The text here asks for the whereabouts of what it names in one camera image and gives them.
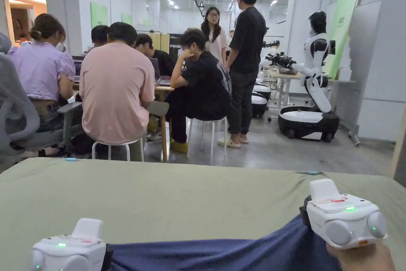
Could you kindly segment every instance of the hand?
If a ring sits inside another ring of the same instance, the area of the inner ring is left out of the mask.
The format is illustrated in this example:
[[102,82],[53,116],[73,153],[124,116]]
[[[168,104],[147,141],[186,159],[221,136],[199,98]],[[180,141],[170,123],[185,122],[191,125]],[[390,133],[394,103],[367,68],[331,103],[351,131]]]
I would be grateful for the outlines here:
[[391,252],[383,242],[348,250],[337,250],[327,243],[326,247],[343,271],[395,271]]

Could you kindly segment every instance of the long black hair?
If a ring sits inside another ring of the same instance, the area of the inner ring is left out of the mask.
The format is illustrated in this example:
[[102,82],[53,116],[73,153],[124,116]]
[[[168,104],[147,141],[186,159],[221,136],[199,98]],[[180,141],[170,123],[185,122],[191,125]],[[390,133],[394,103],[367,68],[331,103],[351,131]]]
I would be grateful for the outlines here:
[[207,20],[207,18],[208,18],[209,13],[211,11],[216,11],[217,14],[218,14],[218,21],[214,25],[214,32],[213,32],[212,42],[214,42],[216,40],[216,38],[220,35],[220,32],[221,32],[221,27],[220,27],[220,24],[219,24],[220,23],[220,11],[218,10],[217,7],[212,6],[207,10],[206,16],[204,17],[204,21],[203,21],[203,23],[201,25],[201,29],[202,29],[202,32],[203,32],[204,36],[206,37],[206,41],[209,41],[210,28],[209,28],[209,21]]

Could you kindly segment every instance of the office chair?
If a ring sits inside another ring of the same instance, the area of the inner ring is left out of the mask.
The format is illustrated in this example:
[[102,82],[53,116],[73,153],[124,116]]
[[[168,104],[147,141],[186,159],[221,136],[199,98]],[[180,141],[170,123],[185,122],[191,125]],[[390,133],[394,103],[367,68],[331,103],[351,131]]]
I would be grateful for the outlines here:
[[58,113],[64,115],[63,129],[37,132],[39,115],[18,79],[10,57],[10,39],[0,33],[0,160],[4,156],[37,151],[64,143],[68,150],[71,138],[83,133],[82,124],[72,126],[73,114],[82,103],[67,104]]

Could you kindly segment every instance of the pink t-shirt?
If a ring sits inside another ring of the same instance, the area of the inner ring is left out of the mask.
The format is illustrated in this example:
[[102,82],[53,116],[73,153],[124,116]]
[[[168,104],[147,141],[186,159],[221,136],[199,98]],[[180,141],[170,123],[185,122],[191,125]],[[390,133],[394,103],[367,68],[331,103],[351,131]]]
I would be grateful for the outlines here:
[[149,116],[140,100],[152,102],[154,90],[154,68],[145,55],[120,43],[94,48],[80,71],[84,131],[106,144],[140,138]]

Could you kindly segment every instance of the green banner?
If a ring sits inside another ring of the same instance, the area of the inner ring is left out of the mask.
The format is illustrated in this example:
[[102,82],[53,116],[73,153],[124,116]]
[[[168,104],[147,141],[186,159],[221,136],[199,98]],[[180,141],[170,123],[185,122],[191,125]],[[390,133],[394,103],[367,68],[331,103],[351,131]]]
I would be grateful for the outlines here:
[[352,14],[357,0],[337,0],[334,19],[331,24],[330,39],[335,40],[335,55],[328,55],[323,71],[335,80],[347,40]]
[[108,26],[107,6],[90,2],[90,16],[92,19],[92,29],[100,24]]
[[121,21],[132,25],[132,17],[131,17],[131,15],[121,13]]

